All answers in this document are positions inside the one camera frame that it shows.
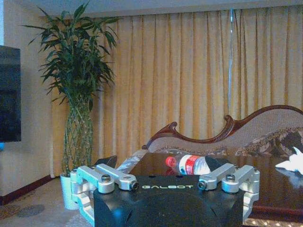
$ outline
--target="metal bracket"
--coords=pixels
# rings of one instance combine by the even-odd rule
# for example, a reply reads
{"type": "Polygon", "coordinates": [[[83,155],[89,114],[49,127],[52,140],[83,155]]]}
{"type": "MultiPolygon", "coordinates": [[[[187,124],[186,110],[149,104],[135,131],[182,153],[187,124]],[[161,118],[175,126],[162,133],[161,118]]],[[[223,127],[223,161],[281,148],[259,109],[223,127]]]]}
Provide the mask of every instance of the metal bracket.
{"type": "Polygon", "coordinates": [[[134,175],[124,174],[105,164],[93,168],[81,166],[71,171],[71,199],[79,206],[80,214],[95,225],[94,210],[90,202],[90,193],[98,189],[107,194],[115,190],[115,183],[121,190],[132,191],[138,188],[134,175]]]}
{"type": "Polygon", "coordinates": [[[260,171],[245,165],[240,169],[226,163],[209,174],[199,177],[198,188],[213,190],[222,181],[222,190],[226,193],[237,193],[239,189],[245,191],[243,198],[243,221],[250,215],[252,204],[259,199],[260,171]]]}

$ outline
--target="dark table surface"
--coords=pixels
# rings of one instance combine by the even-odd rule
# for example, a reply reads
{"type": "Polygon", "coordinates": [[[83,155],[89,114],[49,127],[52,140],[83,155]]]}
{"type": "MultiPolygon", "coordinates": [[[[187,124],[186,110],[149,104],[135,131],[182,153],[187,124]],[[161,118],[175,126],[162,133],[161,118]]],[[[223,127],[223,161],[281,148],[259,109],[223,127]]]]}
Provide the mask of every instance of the dark table surface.
{"type": "MultiPolygon", "coordinates": [[[[169,154],[147,153],[130,172],[134,175],[168,175],[169,154]]],[[[260,195],[250,218],[303,222],[303,176],[275,168],[277,157],[220,156],[236,166],[251,165],[260,171],[260,195]]]]}

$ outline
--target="cream wall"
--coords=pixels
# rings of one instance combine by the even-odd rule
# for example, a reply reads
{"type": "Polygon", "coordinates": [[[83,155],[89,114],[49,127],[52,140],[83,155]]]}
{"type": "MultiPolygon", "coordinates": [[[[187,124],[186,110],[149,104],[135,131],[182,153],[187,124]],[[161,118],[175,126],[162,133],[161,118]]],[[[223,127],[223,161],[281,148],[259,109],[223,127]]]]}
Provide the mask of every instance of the cream wall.
{"type": "Polygon", "coordinates": [[[0,196],[50,174],[51,97],[42,86],[39,44],[28,46],[38,33],[22,24],[41,25],[42,19],[12,0],[4,0],[4,45],[21,49],[21,142],[5,143],[0,152],[0,196]]]}

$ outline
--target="white napkin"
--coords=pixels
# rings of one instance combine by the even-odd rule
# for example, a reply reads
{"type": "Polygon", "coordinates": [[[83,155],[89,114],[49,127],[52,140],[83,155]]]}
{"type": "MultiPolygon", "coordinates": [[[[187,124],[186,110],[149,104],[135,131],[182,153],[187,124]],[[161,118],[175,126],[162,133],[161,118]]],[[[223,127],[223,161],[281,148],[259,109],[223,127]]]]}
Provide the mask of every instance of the white napkin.
{"type": "Polygon", "coordinates": [[[277,168],[284,168],[289,171],[298,171],[303,175],[303,153],[293,147],[297,154],[289,156],[289,161],[284,161],[276,165],[277,168]]]}

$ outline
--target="red bottle label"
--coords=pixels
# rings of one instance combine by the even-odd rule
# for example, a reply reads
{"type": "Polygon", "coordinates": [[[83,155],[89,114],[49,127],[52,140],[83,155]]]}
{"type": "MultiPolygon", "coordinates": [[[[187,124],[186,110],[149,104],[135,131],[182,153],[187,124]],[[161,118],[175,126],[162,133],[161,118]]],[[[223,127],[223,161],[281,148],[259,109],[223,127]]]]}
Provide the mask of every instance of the red bottle label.
{"type": "Polygon", "coordinates": [[[193,175],[194,174],[194,165],[195,161],[199,158],[199,156],[191,155],[185,163],[185,169],[187,175],[193,175]]]}

